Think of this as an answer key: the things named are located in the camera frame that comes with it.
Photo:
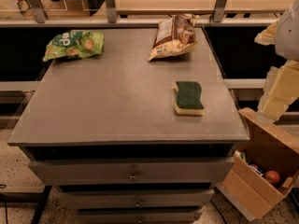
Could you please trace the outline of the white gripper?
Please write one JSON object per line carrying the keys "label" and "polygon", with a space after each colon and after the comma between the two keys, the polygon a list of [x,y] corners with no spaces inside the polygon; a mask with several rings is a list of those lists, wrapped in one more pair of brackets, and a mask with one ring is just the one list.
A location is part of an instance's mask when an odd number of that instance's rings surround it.
{"label": "white gripper", "polygon": [[299,0],[294,0],[280,20],[258,33],[254,41],[264,46],[275,44],[277,55],[294,60],[280,68],[272,66],[263,86],[258,115],[277,121],[299,98]]}

